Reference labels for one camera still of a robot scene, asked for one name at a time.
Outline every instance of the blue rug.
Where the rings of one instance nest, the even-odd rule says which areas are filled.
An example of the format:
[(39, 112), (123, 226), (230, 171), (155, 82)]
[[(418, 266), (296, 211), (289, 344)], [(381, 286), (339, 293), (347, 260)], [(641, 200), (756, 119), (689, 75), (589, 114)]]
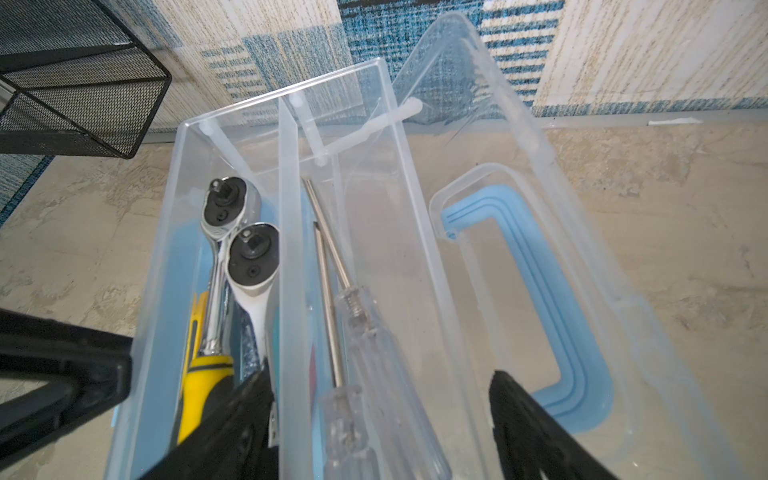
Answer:
[(0, 227), (21, 203), (53, 157), (0, 154)]

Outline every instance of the metal rod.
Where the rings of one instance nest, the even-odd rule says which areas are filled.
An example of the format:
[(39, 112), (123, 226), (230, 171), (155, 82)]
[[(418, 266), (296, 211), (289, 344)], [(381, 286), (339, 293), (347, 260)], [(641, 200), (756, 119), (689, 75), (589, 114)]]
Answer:
[(326, 256), (326, 242), (323, 232), (315, 222), (315, 244), (317, 246), (317, 263), (320, 270), (320, 290), (323, 293), (323, 315), (328, 331), (328, 350), (331, 354), (331, 370), (333, 371), (333, 386), (346, 385), (344, 365), (341, 356), (341, 342), (339, 341), (339, 328), (336, 325), (336, 309), (333, 307), (333, 291), (331, 290), (331, 276), (328, 271), (328, 257)]
[(341, 257), (341, 252), (336, 245), (336, 240), (333, 238), (333, 233), (328, 225), (325, 211), (323, 211), (323, 205), (320, 204), (320, 200), (317, 198), (317, 192), (315, 192), (315, 186), (312, 180), (308, 177), (302, 177), (301, 181), (306, 188), (306, 194), (310, 198), (312, 209), (315, 211), (315, 217), (317, 217), (317, 223), (320, 228), (320, 233), (323, 234), (323, 238), (328, 245), (328, 250), (333, 258), (333, 263), (336, 265), (336, 274), (339, 275), (339, 281), (341, 282), (344, 290), (352, 286), (352, 280), (349, 278), (349, 271), (346, 269), (344, 259)]

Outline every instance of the yellow tool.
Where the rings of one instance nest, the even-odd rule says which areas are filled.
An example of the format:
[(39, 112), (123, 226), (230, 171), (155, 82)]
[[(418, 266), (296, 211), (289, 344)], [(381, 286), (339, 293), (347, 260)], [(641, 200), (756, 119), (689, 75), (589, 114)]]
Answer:
[(224, 262), (232, 234), (258, 220), (260, 211), (261, 196), (250, 182), (228, 177), (210, 183), (200, 226), (213, 250), (214, 264), (208, 291), (197, 299), (190, 316), (178, 443), (182, 443), (234, 390), (234, 362), (227, 355), (231, 291)]

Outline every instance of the patterned wallpaper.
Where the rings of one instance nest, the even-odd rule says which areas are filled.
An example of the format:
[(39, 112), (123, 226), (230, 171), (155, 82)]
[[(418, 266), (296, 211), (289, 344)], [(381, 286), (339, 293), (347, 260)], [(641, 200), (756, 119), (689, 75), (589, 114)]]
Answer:
[(443, 12), (537, 116), (768, 108), (765, 0), (104, 0), (171, 70), (153, 123), (368, 58), (392, 77)]

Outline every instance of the wire mesh organizer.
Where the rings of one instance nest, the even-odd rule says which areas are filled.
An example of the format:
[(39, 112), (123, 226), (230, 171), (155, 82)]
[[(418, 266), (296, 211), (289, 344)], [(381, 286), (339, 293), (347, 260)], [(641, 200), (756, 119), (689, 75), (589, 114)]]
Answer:
[(133, 157), (170, 72), (95, 0), (0, 12), (0, 153)]

